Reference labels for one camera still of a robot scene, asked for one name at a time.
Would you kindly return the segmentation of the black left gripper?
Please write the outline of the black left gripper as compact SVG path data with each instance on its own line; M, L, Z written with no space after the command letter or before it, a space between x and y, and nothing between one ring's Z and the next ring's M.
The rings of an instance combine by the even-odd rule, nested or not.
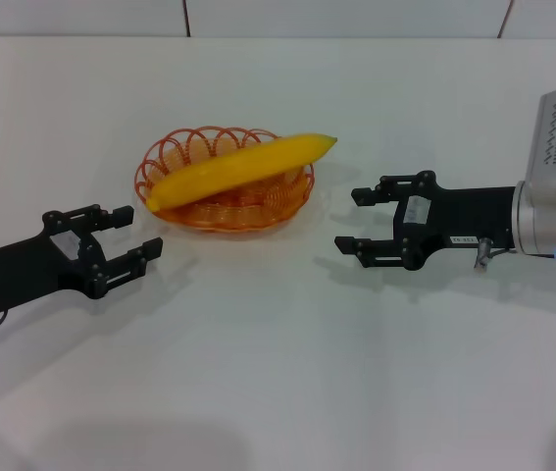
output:
M160 237L106 260L92 235L132 224L134 210L112 211L91 205L42 216L41 233L0 247L0 312L59 290L75 290L99 299L146 275L147 265L162 255Z

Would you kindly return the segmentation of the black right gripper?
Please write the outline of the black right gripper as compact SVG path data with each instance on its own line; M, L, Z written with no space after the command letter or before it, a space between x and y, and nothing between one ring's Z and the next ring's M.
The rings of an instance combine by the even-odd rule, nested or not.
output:
M423 268L439 250L473 248L475 268L483 271L494 255L512 249L514 190L512 186L445 189L432 171L382 176L374 187L354 188L351 197L359 207L398 204L393 240L337 236L334 243L363 268L408 271Z

